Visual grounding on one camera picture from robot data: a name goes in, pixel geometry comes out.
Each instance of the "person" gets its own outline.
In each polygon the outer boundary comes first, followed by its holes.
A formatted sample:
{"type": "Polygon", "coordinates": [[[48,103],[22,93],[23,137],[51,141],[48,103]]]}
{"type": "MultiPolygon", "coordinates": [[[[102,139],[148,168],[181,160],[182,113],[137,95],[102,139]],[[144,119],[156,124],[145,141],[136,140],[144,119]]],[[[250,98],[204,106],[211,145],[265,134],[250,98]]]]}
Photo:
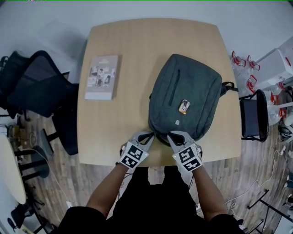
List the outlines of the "person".
{"type": "MultiPolygon", "coordinates": [[[[195,146],[194,140],[184,132],[183,136],[185,136],[183,146],[188,145],[188,147],[180,152],[192,150],[192,147],[195,146]]],[[[133,144],[128,142],[128,145],[123,148],[123,152],[132,149],[133,144]]],[[[174,144],[171,144],[171,146],[176,151],[176,146],[174,144]]],[[[141,151],[141,149],[147,149],[148,147],[143,148],[141,145],[141,148],[139,148],[138,144],[136,148],[141,151]]],[[[202,163],[192,170],[192,174],[204,219],[197,216],[196,203],[192,199],[189,187],[184,183],[177,166],[165,166],[165,177],[160,185],[150,185],[148,167],[137,167],[125,192],[116,202],[113,215],[107,219],[129,169],[126,165],[123,164],[123,160],[120,160],[120,163],[94,190],[86,207],[68,209],[59,225],[58,233],[98,233],[111,230],[133,232],[148,229],[180,229],[205,234],[243,233],[235,218],[228,215],[224,198],[202,163]]]]}

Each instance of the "white cable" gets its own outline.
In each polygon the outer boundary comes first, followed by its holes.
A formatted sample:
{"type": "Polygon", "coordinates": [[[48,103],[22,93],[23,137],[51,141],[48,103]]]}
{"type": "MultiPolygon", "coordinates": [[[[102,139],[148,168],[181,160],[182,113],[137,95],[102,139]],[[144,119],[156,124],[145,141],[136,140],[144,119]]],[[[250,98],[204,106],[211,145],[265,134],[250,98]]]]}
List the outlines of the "white cable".
{"type": "MultiPolygon", "coordinates": [[[[281,155],[281,154],[279,153],[279,151],[275,150],[275,152],[274,152],[274,156],[273,156],[274,163],[273,163],[273,170],[272,170],[272,172],[271,172],[271,177],[270,177],[268,180],[266,180],[265,182],[263,182],[263,183],[261,184],[261,186],[259,186],[259,181],[258,181],[258,180],[254,181],[254,182],[252,183],[252,185],[249,187],[249,189],[248,189],[246,192],[240,194],[239,196],[237,196],[237,197],[235,197],[235,198],[233,198],[233,199],[230,199],[229,201],[226,202],[226,204],[227,204],[228,202],[230,202],[230,201],[232,201],[232,200],[234,200],[234,199],[237,199],[237,198],[239,198],[239,197],[242,197],[244,194],[248,193],[248,192],[250,191],[250,189],[252,188],[252,186],[255,184],[255,182],[257,182],[257,186],[260,188],[260,187],[262,187],[267,181],[270,181],[270,180],[271,180],[271,178],[273,177],[273,174],[274,174],[274,167],[275,167],[275,162],[276,162],[276,161],[275,161],[275,153],[276,153],[276,152],[278,152],[278,154],[281,155]]],[[[236,217],[238,217],[238,216],[235,214],[234,210],[233,210],[233,208],[234,208],[235,206],[236,206],[236,203],[234,202],[234,203],[231,204],[231,206],[230,206],[229,209],[231,209],[232,212],[233,212],[233,214],[234,214],[236,217]]]]}
{"type": "Polygon", "coordinates": [[[47,164],[48,164],[48,167],[49,167],[49,169],[50,169],[50,171],[51,171],[51,173],[52,173],[54,179],[56,180],[57,185],[59,186],[60,190],[63,192],[63,194],[64,194],[66,200],[67,200],[67,201],[70,201],[70,200],[68,199],[66,193],[65,193],[64,190],[62,189],[61,185],[59,184],[59,182],[58,182],[58,180],[57,180],[57,178],[56,178],[56,176],[55,176],[55,174],[54,174],[52,168],[50,167],[49,161],[48,161],[48,160],[47,160],[47,159],[46,159],[46,158],[45,158],[40,152],[38,152],[37,150],[35,150],[35,149],[28,149],[28,150],[33,150],[33,151],[37,152],[37,153],[38,153],[43,159],[46,160],[46,162],[47,162],[47,164]]]}

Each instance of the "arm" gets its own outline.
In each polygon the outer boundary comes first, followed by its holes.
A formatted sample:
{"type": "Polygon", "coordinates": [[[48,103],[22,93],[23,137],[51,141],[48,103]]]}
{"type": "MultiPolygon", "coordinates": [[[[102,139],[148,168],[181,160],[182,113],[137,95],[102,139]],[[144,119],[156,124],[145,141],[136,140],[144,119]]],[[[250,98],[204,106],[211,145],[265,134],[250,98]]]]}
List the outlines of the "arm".
{"type": "Polygon", "coordinates": [[[205,168],[201,166],[192,171],[192,173],[205,219],[210,221],[219,214],[228,214],[224,198],[205,168]]]}
{"type": "Polygon", "coordinates": [[[107,217],[116,200],[127,170],[128,168],[122,164],[115,166],[92,193],[87,202],[87,207],[94,208],[107,217]]]}

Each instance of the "desk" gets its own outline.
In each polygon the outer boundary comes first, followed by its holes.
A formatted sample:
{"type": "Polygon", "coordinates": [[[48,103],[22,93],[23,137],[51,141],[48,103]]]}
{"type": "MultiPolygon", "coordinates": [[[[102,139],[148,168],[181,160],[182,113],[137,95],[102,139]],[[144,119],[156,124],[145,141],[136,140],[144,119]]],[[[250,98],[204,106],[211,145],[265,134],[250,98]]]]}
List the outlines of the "desk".
{"type": "MultiPolygon", "coordinates": [[[[45,155],[43,150],[35,146],[38,152],[45,155]]],[[[47,177],[49,174],[49,167],[47,162],[41,158],[34,150],[24,150],[13,152],[12,146],[9,139],[0,134],[0,151],[1,151],[1,163],[0,163],[0,173],[3,178],[8,190],[12,196],[20,203],[25,204],[27,200],[26,191],[24,188],[23,181],[32,179],[36,176],[41,176],[43,178],[47,177]],[[15,156],[32,154],[33,162],[25,165],[19,165],[16,161],[15,156]],[[23,176],[20,171],[27,170],[30,168],[35,169],[35,173],[23,176]]]]}
{"type": "MultiPolygon", "coordinates": [[[[134,132],[148,130],[149,96],[156,78],[173,53],[200,61],[235,82],[217,26],[179,19],[139,19],[93,27],[83,59],[77,109],[81,163],[115,165],[119,149],[134,132]],[[84,100],[91,59],[119,55],[114,101],[84,100]]],[[[203,161],[240,156],[241,119],[237,92],[220,98],[214,120],[197,142],[203,161]]],[[[170,147],[156,139],[142,166],[175,165],[170,147]]]]}

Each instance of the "book cover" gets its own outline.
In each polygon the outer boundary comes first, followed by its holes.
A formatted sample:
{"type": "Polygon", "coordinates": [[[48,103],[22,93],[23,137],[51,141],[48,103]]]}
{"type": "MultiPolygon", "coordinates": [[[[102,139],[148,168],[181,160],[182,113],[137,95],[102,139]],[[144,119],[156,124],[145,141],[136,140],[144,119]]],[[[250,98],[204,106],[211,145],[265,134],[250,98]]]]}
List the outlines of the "book cover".
{"type": "Polygon", "coordinates": [[[112,100],[118,55],[96,56],[87,77],[86,100],[112,100]]]}

